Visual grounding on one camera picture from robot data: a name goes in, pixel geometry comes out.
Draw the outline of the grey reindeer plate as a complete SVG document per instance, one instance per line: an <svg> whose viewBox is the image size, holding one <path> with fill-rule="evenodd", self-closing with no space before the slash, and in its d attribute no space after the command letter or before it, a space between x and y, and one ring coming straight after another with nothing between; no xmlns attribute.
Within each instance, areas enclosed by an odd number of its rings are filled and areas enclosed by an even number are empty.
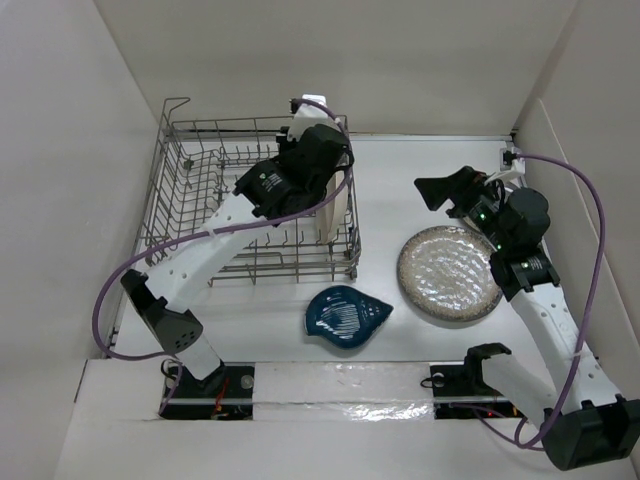
<svg viewBox="0 0 640 480"><path fill-rule="evenodd" d="M504 196L505 196L505 198L508 198L518 188L519 188L518 185L515 185L515 184L512 184L512 183L506 184L505 187L504 187ZM462 221L464 222L464 224L468 228L471 228L472 230L475 230L476 232L480 231L480 228L469 217L464 217L462 219Z"/></svg>

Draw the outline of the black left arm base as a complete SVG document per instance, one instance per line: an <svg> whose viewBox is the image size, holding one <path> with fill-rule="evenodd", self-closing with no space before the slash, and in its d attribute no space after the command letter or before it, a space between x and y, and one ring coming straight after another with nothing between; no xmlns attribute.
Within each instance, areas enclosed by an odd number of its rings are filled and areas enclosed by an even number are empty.
<svg viewBox="0 0 640 480"><path fill-rule="evenodd" d="M195 379L171 360L161 364L164 386L160 417L167 420L242 421L253 419L255 365L226 364L205 380Z"/></svg>

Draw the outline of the blue leaf shaped dish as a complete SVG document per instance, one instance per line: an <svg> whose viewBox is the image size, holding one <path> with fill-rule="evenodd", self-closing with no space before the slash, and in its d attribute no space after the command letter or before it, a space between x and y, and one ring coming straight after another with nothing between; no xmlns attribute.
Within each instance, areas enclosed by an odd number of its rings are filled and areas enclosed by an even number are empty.
<svg viewBox="0 0 640 480"><path fill-rule="evenodd" d="M303 342L337 356L352 357L371 342L393 312L393 305L353 287L328 287L305 309Z"/></svg>

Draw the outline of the speckled brown rimmed plate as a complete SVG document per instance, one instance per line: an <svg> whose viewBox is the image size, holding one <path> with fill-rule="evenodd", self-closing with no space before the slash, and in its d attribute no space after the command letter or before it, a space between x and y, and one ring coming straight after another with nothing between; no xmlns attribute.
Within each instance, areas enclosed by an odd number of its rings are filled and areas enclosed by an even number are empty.
<svg viewBox="0 0 640 480"><path fill-rule="evenodd" d="M396 271L404 296L426 315L448 323L480 320L503 298L489 260L491 244L469 228L440 225L409 238Z"/></svg>

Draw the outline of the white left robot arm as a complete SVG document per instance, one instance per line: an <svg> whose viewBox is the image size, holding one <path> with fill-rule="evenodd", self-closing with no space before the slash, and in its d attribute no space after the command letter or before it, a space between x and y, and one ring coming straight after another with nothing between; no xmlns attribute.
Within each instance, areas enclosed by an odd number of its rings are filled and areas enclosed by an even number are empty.
<svg viewBox="0 0 640 480"><path fill-rule="evenodd" d="M189 373L201 396L222 387L225 364L190 309L208 282L250 243L270 230L314 215L319 235L330 237L333 203L354 163L344 127L319 123L293 145L253 165L235 183L193 238L163 262L121 278L130 302L158 344Z"/></svg>

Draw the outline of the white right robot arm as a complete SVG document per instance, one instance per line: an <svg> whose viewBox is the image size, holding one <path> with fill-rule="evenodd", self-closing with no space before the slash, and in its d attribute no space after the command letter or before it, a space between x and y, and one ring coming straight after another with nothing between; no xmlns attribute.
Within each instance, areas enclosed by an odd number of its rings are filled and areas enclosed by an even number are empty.
<svg viewBox="0 0 640 480"><path fill-rule="evenodd" d="M429 210L451 202L448 216L469 219L494 247L493 279L527 327L552 382L528 371L501 343L469 348L452 380L475 395L506 398L538 429L543 451L562 471L628 457L639 440L639 402L625 399L609 380L569 312L542 248L550 226L546 198L530 188L501 195L469 166L414 185Z"/></svg>

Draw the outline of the brown rimmed cream plate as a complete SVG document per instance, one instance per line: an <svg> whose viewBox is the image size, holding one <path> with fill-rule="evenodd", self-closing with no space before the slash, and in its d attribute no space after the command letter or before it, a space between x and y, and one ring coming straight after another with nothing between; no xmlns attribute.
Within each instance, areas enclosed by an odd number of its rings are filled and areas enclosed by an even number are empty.
<svg viewBox="0 0 640 480"><path fill-rule="evenodd" d="M315 212L315 229L317 233L317 240L321 244L325 244L328 241L329 233L329 219L328 219L328 206L330 201L323 200L323 205L319 207Z"/></svg>

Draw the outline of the cream divided plate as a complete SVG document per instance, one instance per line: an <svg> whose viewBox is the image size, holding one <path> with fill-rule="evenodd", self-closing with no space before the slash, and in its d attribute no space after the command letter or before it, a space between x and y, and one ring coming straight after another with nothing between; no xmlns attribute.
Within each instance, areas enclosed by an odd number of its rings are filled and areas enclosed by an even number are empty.
<svg viewBox="0 0 640 480"><path fill-rule="evenodd" d="M347 209L348 193L348 188L344 187L328 206L329 233L328 241L325 244L328 244L337 238L338 228L344 219Z"/></svg>

